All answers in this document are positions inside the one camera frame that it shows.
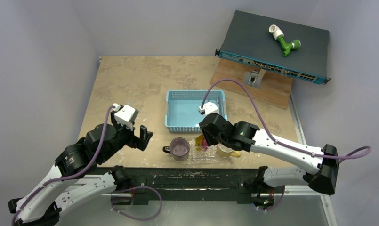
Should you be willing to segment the pink toothpaste tube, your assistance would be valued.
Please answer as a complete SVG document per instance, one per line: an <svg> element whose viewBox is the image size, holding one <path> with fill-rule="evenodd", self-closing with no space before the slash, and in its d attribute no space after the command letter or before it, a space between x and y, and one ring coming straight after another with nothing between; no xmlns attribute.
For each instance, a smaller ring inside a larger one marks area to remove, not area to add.
<svg viewBox="0 0 379 226"><path fill-rule="evenodd" d="M203 139L203 142L202 142L202 150L203 150L203 151L207 151L208 147L209 147L209 145L208 145L206 139Z"/></svg>

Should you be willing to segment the yellow mug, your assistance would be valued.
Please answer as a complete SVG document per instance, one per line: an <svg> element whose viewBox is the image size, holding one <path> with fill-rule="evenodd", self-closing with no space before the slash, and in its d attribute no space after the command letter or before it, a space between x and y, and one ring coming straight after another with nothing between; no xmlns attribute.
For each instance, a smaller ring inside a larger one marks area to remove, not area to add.
<svg viewBox="0 0 379 226"><path fill-rule="evenodd" d="M234 157L234 158L241 157L241 153L239 151L235 151L222 144L217 145L217 154L221 157Z"/></svg>

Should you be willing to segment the clear textured square dish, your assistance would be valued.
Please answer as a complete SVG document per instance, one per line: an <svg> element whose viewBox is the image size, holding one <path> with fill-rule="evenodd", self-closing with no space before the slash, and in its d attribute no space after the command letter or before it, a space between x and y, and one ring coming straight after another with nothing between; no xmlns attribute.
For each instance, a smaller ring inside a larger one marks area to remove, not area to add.
<svg viewBox="0 0 379 226"><path fill-rule="evenodd" d="M195 139L190 140L189 143L191 161L195 163L217 163L220 160L215 145L209 146L207 151L197 151L195 149Z"/></svg>

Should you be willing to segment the textured clear oval tray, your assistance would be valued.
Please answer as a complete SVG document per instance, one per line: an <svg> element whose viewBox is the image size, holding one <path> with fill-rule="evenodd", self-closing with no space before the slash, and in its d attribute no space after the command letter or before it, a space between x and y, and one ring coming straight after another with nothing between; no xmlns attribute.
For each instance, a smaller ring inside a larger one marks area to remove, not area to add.
<svg viewBox="0 0 379 226"><path fill-rule="evenodd" d="M195 139L189 141L190 150L185 160L176 160L179 164L217 164L228 163L232 158L240 158L239 151L232 151L228 156L220 155L221 149L217 145L198 146Z"/></svg>

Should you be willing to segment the light blue perforated basket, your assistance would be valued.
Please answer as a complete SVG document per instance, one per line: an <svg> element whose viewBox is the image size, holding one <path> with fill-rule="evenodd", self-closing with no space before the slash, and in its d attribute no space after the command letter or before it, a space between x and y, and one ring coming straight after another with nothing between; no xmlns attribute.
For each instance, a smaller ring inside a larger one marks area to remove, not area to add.
<svg viewBox="0 0 379 226"><path fill-rule="evenodd" d="M205 117L199 106L205 90L169 90L166 94L165 126L170 133L199 133L198 123Z"/></svg>

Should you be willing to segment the purple mug black handle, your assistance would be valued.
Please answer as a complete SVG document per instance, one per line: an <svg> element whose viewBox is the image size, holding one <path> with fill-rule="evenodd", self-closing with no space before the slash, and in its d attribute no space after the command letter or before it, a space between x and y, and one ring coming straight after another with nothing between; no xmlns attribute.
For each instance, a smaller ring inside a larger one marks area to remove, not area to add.
<svg viewBox="0 0 379 226"><path fill-rule="evenodd" d="M164 146L162 151L170 154L175 161L186 161L189 157L190 143L185 138L177 137L169 146Z"/></svg>

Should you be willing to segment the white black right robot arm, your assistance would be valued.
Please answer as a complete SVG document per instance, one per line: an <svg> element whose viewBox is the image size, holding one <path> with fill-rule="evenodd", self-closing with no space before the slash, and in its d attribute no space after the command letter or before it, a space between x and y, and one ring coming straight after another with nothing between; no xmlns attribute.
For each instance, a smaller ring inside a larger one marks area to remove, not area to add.
<svg viewBox="0 0 379 226"><path fill-rule="evenodd" d="M280 137L269 137L257 125L240 121L231 124L217 113L207 115L199 124L208 145L222 145L235 151L261 153L291 163L292 167L260 168L254 186L264 192L271 187L308 185L312 190L333 195L339 170L336 147L306 146L289 141L279 144Z"/></svg>

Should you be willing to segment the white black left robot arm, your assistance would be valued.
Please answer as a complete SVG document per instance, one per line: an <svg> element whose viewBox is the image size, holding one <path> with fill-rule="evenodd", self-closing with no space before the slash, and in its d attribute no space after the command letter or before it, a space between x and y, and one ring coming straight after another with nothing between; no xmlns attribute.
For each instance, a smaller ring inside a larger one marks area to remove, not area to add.
<svg viewBox="0 0 379 226"><path fill-rule="evenodd" d="M60 215L69 208L83 204L97 195L117 191L132 191L134 186L123 166L115 166L91 183L72 191L67 188L103 164L124 146L147 148L153 132L140 127L140 136L133 129L103 123L89 131L85 137L65 148L43 180L24 198L8 202L13 214L13 226L54 226Z"/></svg>

